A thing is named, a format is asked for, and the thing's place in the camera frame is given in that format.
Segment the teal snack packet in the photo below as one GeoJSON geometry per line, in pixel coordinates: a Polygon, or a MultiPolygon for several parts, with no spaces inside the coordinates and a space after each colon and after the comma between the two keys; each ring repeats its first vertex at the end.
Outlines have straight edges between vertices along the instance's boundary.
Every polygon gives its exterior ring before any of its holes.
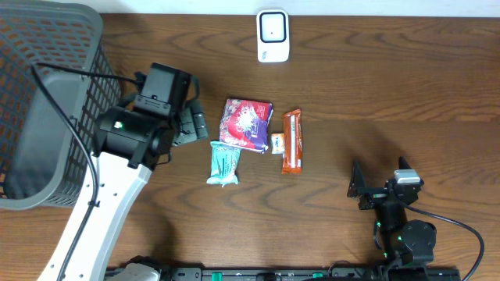
{"type": "Polygon", "coordinates": [[[220,141],[211,141],[212,161],[211,174],[207,179],[207,184],[220,184],[222,187],[227,184],[239,184],[236,170],[241,155],[241,149],[225,145],[220,141]]]}

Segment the red purple snack bag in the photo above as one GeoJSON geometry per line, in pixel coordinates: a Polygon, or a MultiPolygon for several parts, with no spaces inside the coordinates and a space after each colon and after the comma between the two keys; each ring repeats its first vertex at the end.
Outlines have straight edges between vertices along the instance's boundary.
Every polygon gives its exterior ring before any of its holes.
{"type": "Polygon", "coordinates": [[[232,147],[257,153],[268,148],[268,126],[273,105],[260,101],[227,99],[219,139],[232,147]]]}

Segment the orange brown wafer bar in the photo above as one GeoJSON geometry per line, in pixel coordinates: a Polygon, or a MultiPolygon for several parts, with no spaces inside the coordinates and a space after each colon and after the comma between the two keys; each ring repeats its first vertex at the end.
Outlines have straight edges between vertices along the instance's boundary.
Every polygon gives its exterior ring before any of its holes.
{"type": "Polygon", "coordinates": [[[284,122],[284,161],[283,174],[302,172],[302,110],[300,108],[283,115],[284,122]]]}

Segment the small orange snack packet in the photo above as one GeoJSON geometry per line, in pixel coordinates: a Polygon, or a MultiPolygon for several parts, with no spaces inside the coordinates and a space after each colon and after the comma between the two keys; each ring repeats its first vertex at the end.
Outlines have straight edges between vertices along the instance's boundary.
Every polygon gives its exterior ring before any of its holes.
{"type": "Polygon", "coordinates": [[[274,155],[282,155],[285,153],[284,133],[271,134],[272,153],[274,155]]]}

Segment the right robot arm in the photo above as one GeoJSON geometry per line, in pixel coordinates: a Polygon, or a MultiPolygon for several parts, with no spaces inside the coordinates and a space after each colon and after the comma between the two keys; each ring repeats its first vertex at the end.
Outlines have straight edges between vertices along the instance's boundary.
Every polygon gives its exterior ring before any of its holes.
{"type": "Polygon", "coordinates": [[[429,222],[409,221],[405,212],[418,200],[422,186],[423,180],[403,157],[383,187],[368,187],[359,163],[352,164],[347,196],[359,200],[360,210],[375,211],[373,238],[387,259],[373,270],[379,280],[429,279],[425,266],[434,260],[437,230],[429,222]]]}

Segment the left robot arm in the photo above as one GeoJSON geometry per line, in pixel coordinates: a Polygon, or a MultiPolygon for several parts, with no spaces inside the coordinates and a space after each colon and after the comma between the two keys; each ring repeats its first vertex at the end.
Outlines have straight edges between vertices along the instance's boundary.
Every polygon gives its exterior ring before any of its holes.
{"type": "Polygon", "coordinates": [[[127,214],[159,158],[208,136],[195,99],[171,117],[112,107],[96,129],[80,195],[41,280],[103,280],[127,214]]]}

